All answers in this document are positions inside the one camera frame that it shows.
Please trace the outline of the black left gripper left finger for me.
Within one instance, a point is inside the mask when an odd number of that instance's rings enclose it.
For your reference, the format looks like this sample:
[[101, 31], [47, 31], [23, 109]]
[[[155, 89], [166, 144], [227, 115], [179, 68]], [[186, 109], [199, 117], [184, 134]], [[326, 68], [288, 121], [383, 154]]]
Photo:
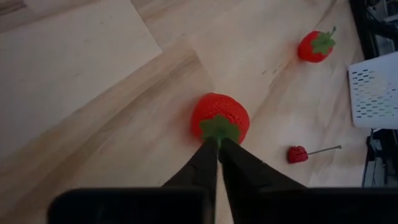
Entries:
[[160, 187], [68, 190], [50, 203], [47, 223], [213, 223], [217, 158], [207, 140]]

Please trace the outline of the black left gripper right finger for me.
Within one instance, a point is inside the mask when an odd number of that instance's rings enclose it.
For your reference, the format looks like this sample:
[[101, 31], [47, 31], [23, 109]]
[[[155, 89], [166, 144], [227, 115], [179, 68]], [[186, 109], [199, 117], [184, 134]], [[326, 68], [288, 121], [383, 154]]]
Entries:
[[397, 224], [397, 189], [309, 188], [230, 139], [219, 160], [235, 223]]

